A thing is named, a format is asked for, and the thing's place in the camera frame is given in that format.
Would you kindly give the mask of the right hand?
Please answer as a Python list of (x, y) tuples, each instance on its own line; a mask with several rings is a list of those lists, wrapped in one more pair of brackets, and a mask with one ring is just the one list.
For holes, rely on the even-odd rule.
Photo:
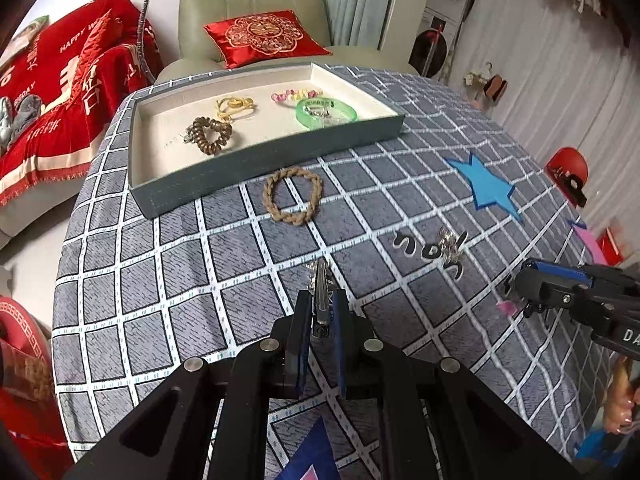
[(620, 434), (631, 425), (632, 412), (639, 403), (639, 389), (629, 378), (629, 363), (626, 356), (620, 356), (613, 366), (603, 409), (603, 428), (609, 434)]

